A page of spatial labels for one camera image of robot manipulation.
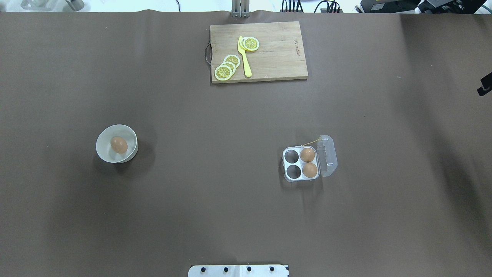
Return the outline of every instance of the cutting board handle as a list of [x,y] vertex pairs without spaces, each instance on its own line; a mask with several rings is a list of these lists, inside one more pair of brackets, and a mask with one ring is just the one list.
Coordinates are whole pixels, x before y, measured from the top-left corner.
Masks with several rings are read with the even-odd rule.
[[[208,49],[210,47],[210,61],[209,61],[209,58],[208,58]],[[207,63],[209,64],[210,67],[212,67],[212,43],[211,43],[211,40],[209,40],[209,44],[207,45],[207,47],[205,47],[205,61],[207,61]]]

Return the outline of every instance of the white floor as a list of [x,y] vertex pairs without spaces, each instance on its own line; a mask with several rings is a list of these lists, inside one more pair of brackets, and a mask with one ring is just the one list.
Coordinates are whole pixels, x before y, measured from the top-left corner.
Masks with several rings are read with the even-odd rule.
[[[176,0],[83,0],[85,7],[81,11],[85,12],[121,12],[121,11],[141,11],[152,9],[156,11],[178,11]],[[0,11],[29,11],[21,8],[22,0],[0,0]],[[201,12],[231,10],[231,0],[179,0],[181,11]],[[320,0],[301,0],[304,12],[313,12]],[[360,0],[340,0],[339,4],[343,12],[356,12],[355,5],[360,6]],[[487,7],[492,7],[492,0],[485,2]],[[266,10],[280,11],[281,0],[250,0],[250,11]],[[326,4],[321,4],[320,8],[326,8]],[[65,0],[57,0],[53,11],[71,11]],[[476,14],[490,14],[487,10],[480,8]]]

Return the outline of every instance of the transparent lid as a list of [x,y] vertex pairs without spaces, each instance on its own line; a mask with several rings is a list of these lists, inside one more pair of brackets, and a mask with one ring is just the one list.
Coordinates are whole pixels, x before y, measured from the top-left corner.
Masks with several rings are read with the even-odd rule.
[[320,136],[316,144],[316,152],[318,153],[321,176],[330,176],[338,166],[333,139],[327,135]]

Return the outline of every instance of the knife handle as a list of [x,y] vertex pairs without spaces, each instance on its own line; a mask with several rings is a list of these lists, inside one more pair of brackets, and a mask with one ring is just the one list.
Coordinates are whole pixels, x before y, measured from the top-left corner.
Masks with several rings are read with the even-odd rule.
[[249,63],[247,62],[246,53],[243,54],[243,67],[245,69],[245,76],[250,78],[252,76],[251,68],[249,67]]

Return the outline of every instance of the metal cylinder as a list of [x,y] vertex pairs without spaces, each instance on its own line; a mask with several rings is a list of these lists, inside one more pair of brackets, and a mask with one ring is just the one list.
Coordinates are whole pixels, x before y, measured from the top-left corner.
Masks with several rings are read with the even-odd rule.
[[79,11],[84,8],[84,1],[82,0],[65,0],[66,3],[70,6],[74,11]]

